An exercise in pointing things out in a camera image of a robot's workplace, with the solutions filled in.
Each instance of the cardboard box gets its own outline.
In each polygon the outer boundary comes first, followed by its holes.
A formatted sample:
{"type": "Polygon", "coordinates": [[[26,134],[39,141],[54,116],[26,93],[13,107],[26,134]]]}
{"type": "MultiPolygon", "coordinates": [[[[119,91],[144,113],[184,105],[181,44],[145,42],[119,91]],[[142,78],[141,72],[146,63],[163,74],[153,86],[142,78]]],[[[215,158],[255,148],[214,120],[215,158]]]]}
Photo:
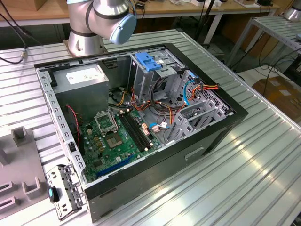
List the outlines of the cardboard box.
{"type": "Polygon", "coordinates": [[[5,6],[38,11],[47,0],[2,0],[5,6]]]}
{"type": "MultiPolygon", "coordinates": [[[[265,82],[266,79],[259,80],[253,88],[262,94],[265,82]]],[[[301,122],[301,91],[283,77],[269,78],[264,96],[296,123],[301,122]]]]}

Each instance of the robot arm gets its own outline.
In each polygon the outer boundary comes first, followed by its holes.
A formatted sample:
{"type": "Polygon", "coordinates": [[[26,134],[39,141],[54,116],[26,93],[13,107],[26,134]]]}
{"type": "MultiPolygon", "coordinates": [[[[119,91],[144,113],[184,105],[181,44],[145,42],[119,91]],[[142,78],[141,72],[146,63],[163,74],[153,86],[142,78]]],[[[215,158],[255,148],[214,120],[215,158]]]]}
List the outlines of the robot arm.
{"type": "Polygon", "coordinates": [[[123,44],[136,27],[127,0],[67,0],[67,4],[71,27],[68,46],[76,56],[102,53],[101,37],[123,44]]]}

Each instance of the wooden table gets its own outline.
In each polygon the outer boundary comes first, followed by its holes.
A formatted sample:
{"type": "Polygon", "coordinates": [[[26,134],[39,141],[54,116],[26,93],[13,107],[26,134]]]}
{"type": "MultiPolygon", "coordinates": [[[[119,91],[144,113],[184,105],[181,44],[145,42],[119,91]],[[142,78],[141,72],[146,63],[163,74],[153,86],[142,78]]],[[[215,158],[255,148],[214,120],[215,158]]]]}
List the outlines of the wooden table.
{"type": "MultiPolygon", "coordinates": [[[[222,15],[225,14],[246,14],[269,12],[269,16],[274,15],[279,7],[274,5],[272,7],[260,8],[245,8],[233,0],[222,3],[220,7],[212,8],[210,15],[215,15],[213,23],[210,27],[208,35],[204,43],[210,43],[210,40],[219,24],[222,15]]],[[[41,24],[64,24],[69,23],[68,7],[65,0],[48,0],[38,11],[28,11],[19,8],[8,7],[12,17],[23,26],[26,25],[41,25],[41,24]]],[[[199,16],[202,7],[197,7],[191,3],[183,3],[182,5],[172,4],[169,0],[164,2],[149,1],[145,4],[145,18],[158,17],[177,17],[177,16],[199,16]]],[[[143,13],[137,9],[138,18],[142,18],[143,13]]],[[[8,24],[0,19],[0,27],[8,26],[8,24]]]]}

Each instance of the ram slot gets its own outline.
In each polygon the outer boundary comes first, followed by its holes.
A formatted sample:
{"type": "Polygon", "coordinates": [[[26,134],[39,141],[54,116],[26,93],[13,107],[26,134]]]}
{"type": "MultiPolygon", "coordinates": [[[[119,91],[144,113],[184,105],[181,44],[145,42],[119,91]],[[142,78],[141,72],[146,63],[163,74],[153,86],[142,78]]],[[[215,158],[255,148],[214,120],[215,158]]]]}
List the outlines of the ram slot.
{"type": "Polygon", "coordinates": [[[125,117],[129,124],[132,125],[133,129],[137,133],[137,136],[140,138],[140,141],[143,143],[144,147],[151,148],[148,139],[146,139],[145,135],[141,132],[135,120],[129,114],[125,115],[125,117]]]}
{"type": "Polygon", "coordinates": [[[128,121],[126,120],[124,115],[121,115],[119,117],[119,119],[122,122],[122,124],[124,125],[124,127],[126,128],[126,130],[129,133],[130,137],[135,142],[135,144],[138,147],[139,151],[141,151],[141,152],[144,151],[145,147],[143,146],[143,143],[140,141],[139,137],[136,135],[136,132],[134,131],[132,126],[128,123],[128,121]]]}

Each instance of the motherboard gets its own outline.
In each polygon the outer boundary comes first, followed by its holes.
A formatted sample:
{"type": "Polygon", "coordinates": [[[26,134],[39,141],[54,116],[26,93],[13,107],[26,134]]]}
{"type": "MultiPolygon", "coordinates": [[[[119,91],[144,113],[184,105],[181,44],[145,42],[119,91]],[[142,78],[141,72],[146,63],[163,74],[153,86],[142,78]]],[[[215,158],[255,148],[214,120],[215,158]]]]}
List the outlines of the motherboard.
{"type": "Polygon", "coordinates": [[[103,117],[99,123],[96,115],[95,121],[80,126],[84,143],[83,159],[86,163],[87,181],[92,182],[160,149],[161,144],[151,131],[148,132],[145,129],[145,126],[146,124],[136,110],[126,115],[115,114],[111,117],[103,117]],[[132,120],[135,125],[131,124],[131,128],[129,128],[124,117],[130,117],[129,120],[132,120]],[[103,130],[112,127],[115,123],[117,130],[108,131],[104,135],[103,130]],[[143,138],[148,142],[149,148],[145,148],[140,143],[143,138]]]}

